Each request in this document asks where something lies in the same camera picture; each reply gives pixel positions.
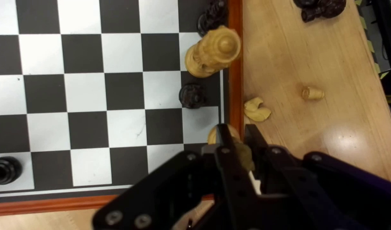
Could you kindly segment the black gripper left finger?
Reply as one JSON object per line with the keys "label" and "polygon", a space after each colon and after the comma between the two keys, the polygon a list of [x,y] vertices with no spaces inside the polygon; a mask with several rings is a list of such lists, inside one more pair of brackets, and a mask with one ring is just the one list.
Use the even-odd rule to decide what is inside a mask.
{"label": "black gripper left finger", "polygon": [[236,156],[236,143],[227,124],[218,124],[215,127],[215,153],[232,157]]}

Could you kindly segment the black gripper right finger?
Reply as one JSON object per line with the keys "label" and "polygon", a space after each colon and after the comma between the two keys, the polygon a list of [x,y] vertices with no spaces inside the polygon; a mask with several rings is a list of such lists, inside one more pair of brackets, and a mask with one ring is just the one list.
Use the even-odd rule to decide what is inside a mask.
{"label": "black gripper right finger", "polygon": [[246,124],[244,128],[244,143],[251,150],[254,158],[268,147],[261,133],[254,124]]}

